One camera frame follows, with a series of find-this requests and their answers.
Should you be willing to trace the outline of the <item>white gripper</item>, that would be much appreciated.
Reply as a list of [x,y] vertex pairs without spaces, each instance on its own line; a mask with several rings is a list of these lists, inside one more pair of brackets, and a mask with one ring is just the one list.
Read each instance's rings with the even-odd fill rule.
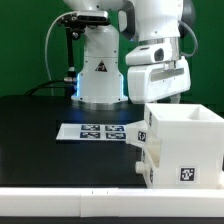
[[144,104],[170,97],[179,104],[180,93],[190,89],[190,72],[184,56],[172,59],[170,45],[143,45],[126,55],[129,98]]

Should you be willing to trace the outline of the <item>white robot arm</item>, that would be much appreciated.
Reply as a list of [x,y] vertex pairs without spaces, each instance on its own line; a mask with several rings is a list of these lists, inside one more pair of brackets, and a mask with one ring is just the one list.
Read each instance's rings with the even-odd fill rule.
[[63,0],[84,36],[84,67],[72,99],[89,108],[144,104],[190,89],[179,40],[192,34],[192,0]]

